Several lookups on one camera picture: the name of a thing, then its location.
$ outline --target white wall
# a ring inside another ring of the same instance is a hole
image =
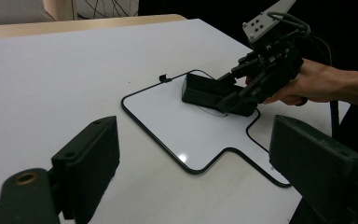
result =
[[[137,16],[138,5],[139,0],[76,0],[77,13],[90,19]]]

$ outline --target robotic hand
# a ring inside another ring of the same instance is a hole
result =
[[[286,14],[295,1],[281,0],[243,25],[254,51],[240,58],[239,65],[230,72],[217,80],[187,74],[182,92],[183,102],[249,117],[258,104],[295,78],[303,60],[294,45],[294,39],[310,34],[310,27],[306,23]],[[278,22],[295,26],[296,29],[290,34],[281,35],[273,29]],[[245,76],[252,79],[249,85],[245,88],[234,85],[236,79]]]

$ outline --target table surface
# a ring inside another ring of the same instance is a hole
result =
[[[142,17],[122,17],[112,19],[83,20],[83,21],[53,21],[25,24],[0,25],[0,38],[24,36],[24,35],[44,35],[59,32],[81,31],[90,29],[100,29],[118,26],[142,25],[166,21],[182,21],[185,17],[176,14],[142,16]]]

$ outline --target black electronic device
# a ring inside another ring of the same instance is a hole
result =
[[[358,153],[309,124],[275,116],[269,161],[302,195],[291,224],[358,224]]]
[[[295,39],[310,34],[305,22],[286,14],[294,2],[281,0],[243,25],[253,51],[240,58],[239,65],[230,72],[218,79],[188,74],[182,91],[183,102],[248,117],[258,104],[294,79],[303,63]],[[296,29],[281,35],[273,28],[279,21]],[[236,86],[241,77],[250,77],[252,81],[244,88]]]
[[[116,116],[90,123],[52,158],[52,168],[21,171],[0,194],[0,224],[89,223],[119,165]]]

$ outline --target black cable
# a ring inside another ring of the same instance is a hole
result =
[[[104,14],[104,16],[106,16],[106,8],[104,6],[104,0],[102,0],[102,1],[103,1],[103,14]]]
[[[310,35],[310,38],[316,39],[319,42],[323,43],[327,48],[327,55],[324,54],[323,50],[320,50],[322,55],[324,56],[324,60],[326,63],[330,66],[333,65],[333,53],[330,48],[330,45],[320,36],[316,35],[315,33],[312,33]],[[311,41],[317,48],[319,45],[317,45],[315,42]],[[337,139],[338,137],[338,128],[339,128],[339,107],[338,107],[338,101],[331,101],[330,103],[330,117],[331,117],[331,134],[332,138]]]
[[[115,10],[116,10],[118,16],[121,17],[120,12],[118,12],[118,10],[116,8],[116,3],[114,2],[114,0],[112,0],[112,4],[113,4],[113,12],[115,12]]]
[[[117,2],[117,0],[114,0],[116,4],[121,8],[121,10],[124,12],[124,14],[128,17],[129,15],[126,13],[126,11],[123,9],[123,7]]]
[[[108,18],[108,17],[104,16],[102,13],[100,13],[100,12],[97,10],[96,7],[93,7],[93,6],[89,3],[88,0],[84,0],[84,1],[94,10],[94,12],[98,13],[99,15],[101,15],[101,16],[104,17],[104,18]]]
[[[94,16],[92,18],[95,19],[95,12],[97,11],[97,6],[98,6],[98,0],[95,2],[95,7],[94,7]]]
[[[90,20],[90,18],[84,17],[84,16],[80,15],[79,13],[77,13],[77,16],[79,18],[81,18],[82,20]]]
[[[276,21],[279,21],[281,23],[285,23],[285,24],[288,24],[291,26],[295,26],[297,29],[305,31],[305,35],[310,34],[310,26],[295,16],[292,16],[288,13],[272,12],[272,11],[267,12],[267,15]]]

